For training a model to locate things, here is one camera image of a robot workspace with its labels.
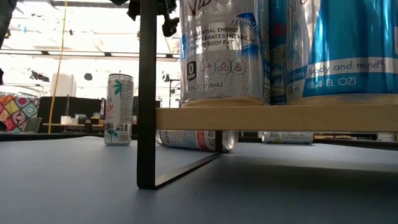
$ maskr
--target metal stand leg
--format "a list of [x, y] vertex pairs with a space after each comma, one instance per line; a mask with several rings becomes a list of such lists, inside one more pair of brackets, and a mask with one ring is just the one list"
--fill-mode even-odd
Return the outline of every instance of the metal stand leg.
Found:
[[155, 178], [155, 96], [156, 96], [157, 0], [141, 1], [139, 57], [137, 185], [156, 189], [205, 165], [221, 155], [222, 132], [216, 132], [216, 153], [182, 167], [174, 174]]

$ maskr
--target nutrition icon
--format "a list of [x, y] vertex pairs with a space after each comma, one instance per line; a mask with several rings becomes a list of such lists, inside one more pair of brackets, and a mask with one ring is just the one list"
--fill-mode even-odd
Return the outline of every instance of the nutrition icon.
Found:
[[203, 76], [210, 76], [212, 75], [216, 70], [216, 65], [214, 61], [211, 60], [205, 60], [200, 64], [200, 73]]
[[231, 62], [226, 59], [219, 59], [216, 62], [216, 71], [220, 75], [226, 75], [231, 71]]
[[235, 59], [231, 62], [232, 72], [236, 75], [242, 75], [246, 71], [246, 65], [241, 59]]

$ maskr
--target white can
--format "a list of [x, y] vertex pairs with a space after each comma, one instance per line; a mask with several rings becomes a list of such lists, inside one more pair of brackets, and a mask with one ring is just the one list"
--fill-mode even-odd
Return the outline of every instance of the white can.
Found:
[[106, 145], [130, 145], [134, 94], [132, 77], [110, 74], [107, 92], [104, 142]]
[[[156, 142], [161, 146], [215, 151], [216, 131], [157, 130]], [[236, 143], [237, 131], [223, 131], [223, 152], [232, 151]]]
[[276, 132], [259, 131], [263, 143], [311, 144], [313, 133], [310, 132]]
[[182, 107], [269, 104], [268, 0], [180, 1], [180, 15]]

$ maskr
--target yellow rope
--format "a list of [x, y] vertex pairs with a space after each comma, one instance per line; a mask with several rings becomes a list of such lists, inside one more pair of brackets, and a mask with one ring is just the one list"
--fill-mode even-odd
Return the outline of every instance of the yellow rope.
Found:
[[68, 0], [65, 0], [65, 10], [63, 12], [63, 25], [62, 25], [61, 54], [60, 54], [60, 60], [58, 62], [57, 76], [55, 77], [54, 93], [52, 95], [52, 100], [51, 100], [50, 118], [49, 118], [49, 134], [51, 133], [52, 111], [54, 109], [55, 93], [57, 92], [58, 77], [60, 76], [60, 69], [61, 69], [61, 61], [62, 61], [62, 54], [63, 54], [63, 38], [65, 36], [65, 23], [67, 21], [67, 7], [68, 7]]

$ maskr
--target palm tree graphic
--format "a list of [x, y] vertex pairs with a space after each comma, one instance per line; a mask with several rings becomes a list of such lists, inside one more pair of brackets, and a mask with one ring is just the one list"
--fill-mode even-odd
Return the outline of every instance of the palm tree graphic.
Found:
[[113, 88], [116, 88], [114, 91], [114, 94], [117, 95], [120, 93], [120, 98], [121, 98], [122, 97], [122, 83], [117, 80], [115, 80], [114, 82], [116, 83], [112, 86]]
[[253, 34], [256, 36], [257, 42], [249, 43], [242, 47], [241, 50], [236, 52], [237, 57], [246, 57], [248, 59], [256, 59], [258, 58], [258, 52], [261, 51], [261, 35], [260, 29], [256, 22], [256, 17], [251, 12], [245, 12], [236, 16], [238, 19], [234, 19], [232, 24], [246, 26], [253, 31]]
[[113, 138], [116, 138], [116, 139], [118, 138], [118, 134], [115, 130], [107, 130], [106, 132], [108, 134], [108, 139], [111, 140], [111, 143], [112, 143]]

